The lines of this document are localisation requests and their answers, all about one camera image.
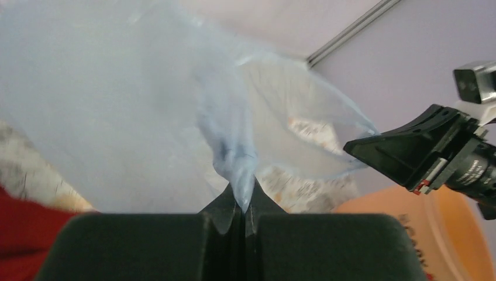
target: metal strip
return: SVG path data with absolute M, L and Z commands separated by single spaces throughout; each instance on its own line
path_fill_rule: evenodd
M 374 20 L 378 19 L 381 15 L 383 15 L 386 11 L 391 9 L 400 1 L 401 0 L 382 0 L 379 4 L 368 10 L 367 13 L 365 13 L 358 20 L 356 20 L 340 34 L 329 41 L 329 43 L 325 44 L 323 47 L 317 50 L 317 52 L 314 52 L 312 55 L 310 55 L 307 58 L 309 66 L 313 67 L 318 64 L 328 54 L 345 44 L 353 36 L 357 35 L 360 31 L 362 31 Z

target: crumpled plastic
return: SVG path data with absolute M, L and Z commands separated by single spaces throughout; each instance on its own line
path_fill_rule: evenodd
M 377 133 L 300 62 L 173 1 L 21 1 L 0 15 L 0 50 L 0 118 L 102 212 L 199 211 L 225 186 L 212 167 L 246 210 L 271 166 L 319 179 L 364 167 L 291 122 Z

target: red cloth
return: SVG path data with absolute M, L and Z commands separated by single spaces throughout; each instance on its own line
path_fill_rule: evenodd
M 0 280 L 33 280 L 59 230 L 75 215 L 12 198 L 0 186 Z

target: orange bin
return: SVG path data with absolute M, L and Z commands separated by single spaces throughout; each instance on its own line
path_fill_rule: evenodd
M 350 200 L 337 213 L 385 213 L 405 227 L 428 280 L 494 281 L 491 255 L 464 195 L 447 187 L 417 196 L 395 186 Z

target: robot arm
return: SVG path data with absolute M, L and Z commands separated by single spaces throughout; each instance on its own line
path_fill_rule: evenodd
M 453 72 L 461 101 L 431 105 L 410 123 L 357 139 L 345 151 L 408 191 L 428 194 L 442 185 L 478 202 L 496 219 L 496 147 L 484 125 L 496 120 L 496 61 L 466 64 Z

